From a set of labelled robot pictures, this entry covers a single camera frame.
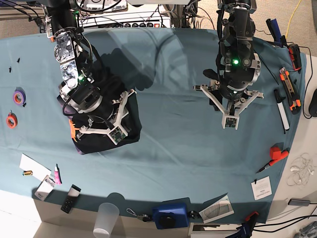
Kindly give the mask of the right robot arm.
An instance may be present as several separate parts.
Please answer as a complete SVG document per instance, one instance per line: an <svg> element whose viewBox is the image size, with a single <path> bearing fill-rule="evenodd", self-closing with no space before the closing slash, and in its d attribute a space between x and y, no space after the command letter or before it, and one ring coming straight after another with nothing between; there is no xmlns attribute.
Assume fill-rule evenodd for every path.
<svg viewBox="0 0 317 238"><path fill-rule="evenodd" d="M127 106L135 90L125 89L121 79L104 67L83 34L83 9L77 1L45 0L42 5L47 37L56 43L54 57L62 76L58 100L73 127L73 140L95 134L118 145L131 131L126 124Z"/></svg>

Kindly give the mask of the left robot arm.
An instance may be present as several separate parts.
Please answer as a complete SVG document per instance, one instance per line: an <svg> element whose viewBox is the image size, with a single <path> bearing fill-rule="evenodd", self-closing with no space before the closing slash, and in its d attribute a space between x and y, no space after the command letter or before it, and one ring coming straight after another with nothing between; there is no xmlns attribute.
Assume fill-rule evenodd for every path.
<svg viewBox="0 0 317 238"><path fill-rule="evenodd" d="M222 113L222 127L237 129L240 114L256 99L264 98L258 90L249 91L261 73L261 60L254 50L255 24L250 17L257 9L254 0L219 0L216 70L205 69L208 85L195 85L215 111Z"/></svg>

